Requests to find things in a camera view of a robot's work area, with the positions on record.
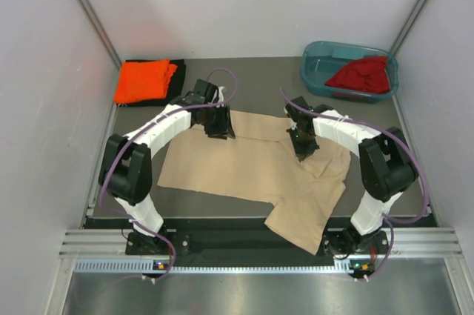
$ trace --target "crumpled red cloth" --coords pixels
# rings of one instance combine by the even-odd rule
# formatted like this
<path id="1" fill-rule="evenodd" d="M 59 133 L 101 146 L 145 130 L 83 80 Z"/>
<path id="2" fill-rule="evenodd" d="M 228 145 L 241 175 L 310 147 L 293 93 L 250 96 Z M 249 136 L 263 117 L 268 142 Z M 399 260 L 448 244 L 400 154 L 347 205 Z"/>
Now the crumpled red cloth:
<path id="1" fill-rule="evenodd" d="M 385 94 L 390 91 L 386 67 L 385 56 L 357 59 L 343 66 L 326 82 L 326 85 L 365 93 Z"/>

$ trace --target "beige towel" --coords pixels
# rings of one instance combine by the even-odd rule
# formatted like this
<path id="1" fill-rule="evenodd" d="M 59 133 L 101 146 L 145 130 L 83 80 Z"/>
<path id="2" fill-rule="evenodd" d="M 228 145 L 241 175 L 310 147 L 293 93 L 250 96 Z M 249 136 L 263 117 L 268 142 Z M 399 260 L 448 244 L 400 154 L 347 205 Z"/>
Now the beige towel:
<path id="1" fill-rule="evenodd" d="M 329 139 L 298 162 L 287 118 L 231 112 L 235 140 L 209 139 L 201 126 L 170 143 L 158 185 L 271 202 L 273 232 L 315 254 L 345 189 L 350 153 Z"/>

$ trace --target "teal basket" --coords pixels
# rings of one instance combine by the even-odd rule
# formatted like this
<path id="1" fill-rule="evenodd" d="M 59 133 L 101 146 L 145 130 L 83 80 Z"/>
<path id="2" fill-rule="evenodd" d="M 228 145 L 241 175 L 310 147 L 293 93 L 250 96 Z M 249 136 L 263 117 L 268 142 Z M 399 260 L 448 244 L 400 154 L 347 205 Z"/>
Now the teal basket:
<path id="1" fill-rule="evenodd" d="M 388 93 L 372 94 L 324 85 L 347 63 L 356 59 L 378 56 L 387 57 L 386 71 L 390 84 L 390 91 Z M 395 57 L 385 50 L 356 46 L 354 44 L 325 41 L 313 42 L 304 50 L 300 74 L 310 93 L 330 98 L 373 104 L 391 98 L 398 90 L 398 63 Z"/>

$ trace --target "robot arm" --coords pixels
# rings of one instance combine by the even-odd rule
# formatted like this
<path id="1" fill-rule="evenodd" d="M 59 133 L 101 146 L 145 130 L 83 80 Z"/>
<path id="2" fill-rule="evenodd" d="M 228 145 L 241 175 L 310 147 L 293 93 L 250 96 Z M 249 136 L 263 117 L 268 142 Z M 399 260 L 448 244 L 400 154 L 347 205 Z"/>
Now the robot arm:
<path id="1" fill-rule="evenodd" d="M 288 132 L 300 161 L 318 149 L 316 136 L 331 139 L 360 159 L 365 192 L 350 220 L 353 229 L 348 232 L 352 243 L 360 245 L 364 239 L 378 232 L 383 215 L 390 211 L 393 203 L 416 180 L 418 174 L 408 155 L 392 139 L 377 130 L 351 124 L 347 116 L 342 116 L 327 105 L 311 108 L 302 97 L 292 102 L 306 110 L 336 118 L 313 118 L 286 105 L 285 112 L 291 118 Z M 388 131 L 404 141 L 403 133 L 398 128 L 392 127 Z"/>
<path id="2" fill-rule="evenodd" d="M 163 225 L 163 218 L 155 209 L 150 197 L 153 183 L 151 160 L 173 137 L 195 124 L 203 125 L 204 132 L 212 138 L 227 139 L 227 137 L 236 137 L 230 121 L 230 109 L 227 105 L 170 113 L 185 106 L 217 103 L 223 100 L 223 87 L 217 87 L 199 79 L 192 92 L 189 92 L 185 97 L 176 98 L 159 115 L 138 130 L 124 136 L 115 134 L 107 140 L 99 174 L 100 185 L 104 184 L 105 176 L 125 143 L 130 137 L 141 132 L 140 136 L 122 156 L 122 161 L 113 171 L 107 186 L 107 191 L 115 197 L 127 214 L 134 218 L 138 224 L 156 233 L 160 231 Z M 154 125 L 146 131 L 142 131 L 150 124 Z M 133 227 L 135 232 L 155 239 L 151 233 L 140 228 L 136 222 L 133 223 Z"/>

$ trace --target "orange cloth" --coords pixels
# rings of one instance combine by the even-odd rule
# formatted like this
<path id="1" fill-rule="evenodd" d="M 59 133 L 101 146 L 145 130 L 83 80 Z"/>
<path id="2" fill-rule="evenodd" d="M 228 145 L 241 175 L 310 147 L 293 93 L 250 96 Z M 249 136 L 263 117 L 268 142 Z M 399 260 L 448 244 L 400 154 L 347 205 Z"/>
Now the orange cloth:
<path id="1" fill-rule="evenodd" d="M 152 62 L 125 62 L 120 69 L 120 79 L 113 102 L 131 104 L 166 97 L 171 77 L 177 65 L 169 59 Z"/>

